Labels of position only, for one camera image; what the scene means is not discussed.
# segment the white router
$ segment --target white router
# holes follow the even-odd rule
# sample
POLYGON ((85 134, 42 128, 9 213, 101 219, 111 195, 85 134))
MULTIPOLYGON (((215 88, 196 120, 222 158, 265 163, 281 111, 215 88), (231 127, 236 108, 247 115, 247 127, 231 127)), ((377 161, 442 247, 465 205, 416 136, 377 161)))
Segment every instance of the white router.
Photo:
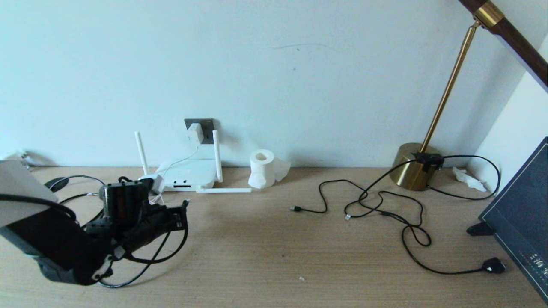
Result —
POLYGON ((195 191, 198 193, 251 192, 251 188, 213 188, 215 182, 222 182, 222 166, 219 152, 219 132, 213 131, 215 159, 186 159, 181 162, 163 162, 154 174, 149 173, 141 135, 135 132, 144 177, 159 175, 164 180, 163 191, 195 191))

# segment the router antenna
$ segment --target router antenna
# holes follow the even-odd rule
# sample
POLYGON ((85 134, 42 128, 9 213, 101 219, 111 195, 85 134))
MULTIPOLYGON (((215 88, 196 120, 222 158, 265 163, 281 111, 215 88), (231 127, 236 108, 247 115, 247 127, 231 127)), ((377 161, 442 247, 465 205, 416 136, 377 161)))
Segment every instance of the router antenna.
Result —
POLYGON ((221 154, 219 152, 219 132, 213 131, 213 148, 215 150, 215 165, 217 166, 217 181, 222 182, 221 154))
POLYGON ((137 148, 139 148, 139 156, 141 157, 142 172, 144 175, 148 175, 149 165, 146 164, 145 151, 142 149, 141 134, 139 132, 135 132, 135 140, 137 141, 137 148))

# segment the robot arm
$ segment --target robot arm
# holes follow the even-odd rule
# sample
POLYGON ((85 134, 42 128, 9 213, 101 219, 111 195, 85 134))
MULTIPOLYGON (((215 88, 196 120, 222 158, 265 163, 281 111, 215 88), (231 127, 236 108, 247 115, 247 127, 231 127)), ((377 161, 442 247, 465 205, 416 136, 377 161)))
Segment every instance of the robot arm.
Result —
POLYGON ((153 179, 104 185, 99 191, 104 204, 101 217, 80 227, 18 162, 0 163, 0 175, 0 208, 5 217, 0 235, 33 257, 52 281, 94 284, 113 274, 114 261, 131 256, 160 235, 188 231, 188 202, 175 208, 149 204, 153 179))

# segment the wooden desk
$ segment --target wooden desk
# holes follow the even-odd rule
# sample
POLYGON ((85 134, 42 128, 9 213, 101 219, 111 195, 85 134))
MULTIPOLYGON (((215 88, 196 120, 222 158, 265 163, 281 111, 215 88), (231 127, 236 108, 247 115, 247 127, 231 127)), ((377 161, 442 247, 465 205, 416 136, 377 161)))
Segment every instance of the wooden desk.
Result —
MULTIPOLYGON (((408 242, 424 263, 458 271, 480 267, 484 260, 498 256, 508 267, 502 275, 444 276, 423 270, 403 249, 401 223, 379 214, 344 219, 344 205, 359 195, 349 184, 325 186, 328 214, 289 210, 290 206, 321 209, 317 186, 324 180, 346 178, 366 186, 386 170, 294 168, 281 183, 249 194, 165 193, 168 205, 191 200, 187 244, 171 260, 151 266, 138 281, 121 289, 50 282, 35 261, 0 238, 0 306, 545 307, 493 237, 470 237, 465 232, 478 222, 489 201, 405 191, 388 178, 374 188, 405 193, 423 202, 424 228, 433 245, 420 247, 411 235, 408 242)), ((40 182, 74 174, 115 182, 121 175, 138 178, 140 172, 140 168, 41 168, 33 174, 40 182)), ((249 169, 226 168, 224 174, 222 186, 243 187, 249 169)), ((447 173, 438 180, 445 190, 474 193, 447 173)), ((98 188, 95 181, 71 179, 57 194, 64 199, 98 188)), ((378 200, 375 194, 371 204, 378 200)), ((69 205, 81 222, 101 208, 96 197, 69 205)), ((387 197, 383 208, 411 221, 418 219, 418 209, 410 201, 387 197)), ((174 233, 163 255, 173 251, 177 239, 180 235, 174 233)), ((149 258, 158 245, 157 240, 136 255, 149 258)), ((141 267, 118 262, 109 281, 123 282, 141 267)))

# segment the white wall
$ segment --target white wall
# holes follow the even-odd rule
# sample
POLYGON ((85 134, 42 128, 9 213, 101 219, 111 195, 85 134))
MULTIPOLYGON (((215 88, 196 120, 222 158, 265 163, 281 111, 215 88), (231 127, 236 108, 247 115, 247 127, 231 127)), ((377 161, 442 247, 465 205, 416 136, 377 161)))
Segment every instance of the white wall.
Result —
MULTIPOLYGON (((496 3, 538 47, 548 2, 496 3)), ((0 152, 62 166, 138 166, 134 130, 150 165, 182 157, 190 117, 219 121, 228 164, 264 147, 296 166, 389 166, 422 141, 472 24, 457 0, 1 6, 0 152)), ((478 30, 431 145, 475 152, 523 71, 478 30)))
MULTIPOLYGON (((548 59, 548 36, 539 53, 548 59)), ((510 100, 476 152, 501 169, 501 189, 508 184, 536 147, 548 136, 548 93, 525 73, 510 100)), ((496 172, 480 160, 471 161, 469 170, 496 187, 496 172)))

